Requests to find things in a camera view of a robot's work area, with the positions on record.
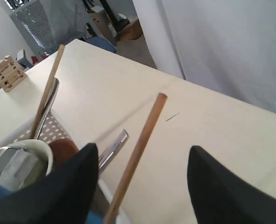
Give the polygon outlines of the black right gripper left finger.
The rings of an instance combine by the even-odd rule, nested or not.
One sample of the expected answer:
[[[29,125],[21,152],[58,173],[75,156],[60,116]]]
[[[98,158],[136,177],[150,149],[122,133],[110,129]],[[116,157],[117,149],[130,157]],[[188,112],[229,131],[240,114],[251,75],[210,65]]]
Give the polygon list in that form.
[[[97,145],[88,143],[42,180],[0,199],[0,224],[84,224],[98,172]]]

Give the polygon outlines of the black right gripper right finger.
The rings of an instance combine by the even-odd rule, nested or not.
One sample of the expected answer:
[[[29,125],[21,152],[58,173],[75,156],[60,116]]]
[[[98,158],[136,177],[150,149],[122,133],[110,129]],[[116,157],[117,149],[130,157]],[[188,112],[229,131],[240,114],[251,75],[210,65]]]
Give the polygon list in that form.
[[[276,199],[228,170],[200,146],[192,146],[187,187],[199,224],[276,224]]]

